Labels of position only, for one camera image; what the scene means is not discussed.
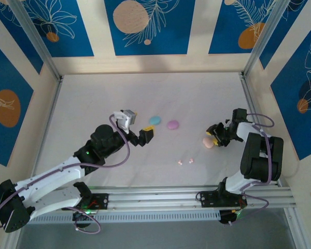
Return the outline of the aluminium frame side rail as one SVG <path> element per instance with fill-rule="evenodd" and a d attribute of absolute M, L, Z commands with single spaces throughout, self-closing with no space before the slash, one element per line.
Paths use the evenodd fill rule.
<path fill-rule="evenodd" d="M 39 161 L 40 161 L 40 156 L 43 153 L 44 145 L 47 139 L 47 135 L 49 132 L 49 127 L 51 124 L 51 120 L 55 111 L 56 103 L 58 101 L 58 97 L 62 88 L 62 82 L 63 82 L 64 76 L 60 77 L 60 80 L 58 81 L 58 84 L 56 86 L 54 96 L 51 102 L 50 110 L 46 119 L 45 127 L 44 127 L 44 132 L 40 140 L 40 146 L 37 150 L 35 160 L 33 163 L 32 170 L 29 174 L 29 177 L 35 176 L 36 169 L 38 167 Z M 20 234 L 22 232 L 22 229 L 15 231 L 13 233 L 4 233 L 3 241 L 0 245 L 0 249 L 16 249 L 19 241 Z"/>
<path fill-rule="evenodd" d="M 246 76 L 244 75 L 243 72 L 239 73 L 239 77 L 243 86 L 244 94 L 248 103 L 248 108 L 249 110 L 259 113 L 259 108 L 255 105 L 255 102 L 252 98 L 248 82 L 246 81 Z M 284 208 L 284 213 L 286 216 L 286 220 L 290 229 L 290 233 L 293 239 L 293 243 L 295 246 L 295 249 L 305 249 L 305 241 L 304 241 L 304 236 L 301 232 L 301 227 L 300 223 L 298 220 L 298 215 L 296 212 L 296 208 L 292 206 L 290 207 L 285 207 Z"/>

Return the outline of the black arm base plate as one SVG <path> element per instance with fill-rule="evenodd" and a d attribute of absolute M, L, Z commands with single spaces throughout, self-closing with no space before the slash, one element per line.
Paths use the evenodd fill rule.
<path fill-rule="evenodd" d="M 245 208 L 247 200 L 243 195 L 230 193 L 227 191 L 201 191 L 199 192 L 199 201 L 203 208 Z"/>
<path fill-rule="evenodd" d="M 106 210 L 109 202 L 108 198 L 109 194 L 107 193 L 93 193 L 87 209 Z"/>

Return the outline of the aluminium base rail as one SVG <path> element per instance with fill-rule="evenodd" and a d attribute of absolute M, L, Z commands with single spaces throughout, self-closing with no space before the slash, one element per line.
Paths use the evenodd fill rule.
<path fill-rule="evenodd" d="M 176 187 L 92 187 L 93 193 L 109 194 L 110 210 L 191 210 L 200 209 L 201 203 L 196 200 L 200 191 L 212 191 L 217 187 L 209 186 L 176 186 Z M 269 208 L 294 208 L 296 202 L 290 187 L 276 184 L 255 186 L 246 191 L 248 208 L 260 208 L 265 205 L 261 199 L 269 202 Z"/>

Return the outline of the black under-rail bracket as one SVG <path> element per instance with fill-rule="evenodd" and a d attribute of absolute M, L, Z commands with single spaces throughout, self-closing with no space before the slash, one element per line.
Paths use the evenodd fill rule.
<path fill-rule="evenodd" d="M 87 216 L 85 214 L 75 211 L 73 213 L 73 222 L 74 222 L 75 227 L 80 228 L 80 229 L 88 227 L 89 225 L 91 225 L 91 221 L 92 221 L 90 217 L 93 217 L 93 215 Z"/>
<path fill-rule="evenodd" d="M 224 225 L 232 225 L 234 222 L 238 221 L 238 217 L 241 214 L 241 210 L 220 210 L 220 220 L 219 222 Z"/>

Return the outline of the aluminium frame post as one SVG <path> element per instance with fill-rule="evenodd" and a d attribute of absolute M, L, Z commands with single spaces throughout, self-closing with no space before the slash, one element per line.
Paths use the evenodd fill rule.
<path fill-rule="evenodd" d="M 40 56 L 41 60 L 47 66 L 48 70 L 53 75 L 53 77 L 58 82 L 60 82 L 62 76 L 60 75 L 49 50 L 47 49 L 37 28 L 35 27 L 33 21 L 31 20 L 27 11 L 23 7 L 22 3 L 19 0 L 7 0 L 7 3 L 10 9 L 12 10 L 13 14 L 15 15 L 16 19 L 20 23 L 25 34 L 27 35 L 29 41 L 32 43 L 36 52 Z"/>
<path fill-rule="evenodd" d="M 257 39 L 251 56 L 242 71 L 244 78 L 252 72 L 252 68 L 257 62 L 261 64 L 263 70 L 266 69 L 307 1 L 272 0 L 274 7 L 270 9 L 264 30 L 261 32 L 260 38 Z"/>

